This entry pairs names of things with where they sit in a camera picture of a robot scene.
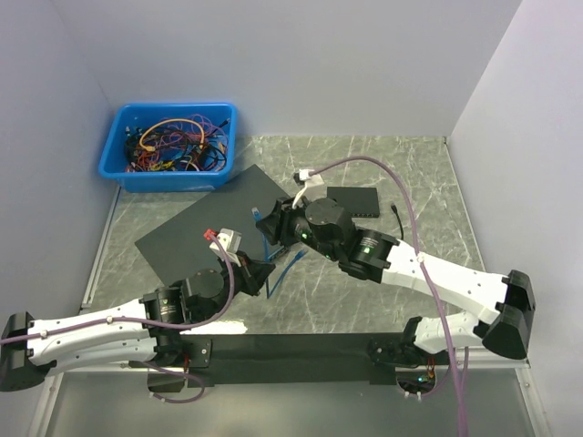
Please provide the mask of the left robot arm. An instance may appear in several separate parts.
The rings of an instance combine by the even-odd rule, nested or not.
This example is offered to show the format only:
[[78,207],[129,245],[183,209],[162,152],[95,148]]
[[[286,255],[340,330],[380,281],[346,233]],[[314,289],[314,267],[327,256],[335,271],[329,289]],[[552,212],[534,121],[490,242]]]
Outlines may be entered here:
[[1,335],[1,390],[27,390],[48,376],[99,363],[173,365],[184,351],[181,332],[218,320],[240,292],[259,295],[274,269],[240,255],[114,308],[52,320],[17,312]]

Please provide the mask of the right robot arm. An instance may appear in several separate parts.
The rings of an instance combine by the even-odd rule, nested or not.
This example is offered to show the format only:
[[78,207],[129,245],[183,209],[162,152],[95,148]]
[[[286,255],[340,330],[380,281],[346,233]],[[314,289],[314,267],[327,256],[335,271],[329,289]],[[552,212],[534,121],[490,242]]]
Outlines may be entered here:
[[302,243],[353,278],[408,288],[459,308],[450,316],[410,320],[400,344],[411,363],[475,346],[510,360],[527,358],[536,301],[522,271],[488,273],[417,251],[401,239],[357,226],[329,198],[301,207],[279,199],[256,227],[270,244]]

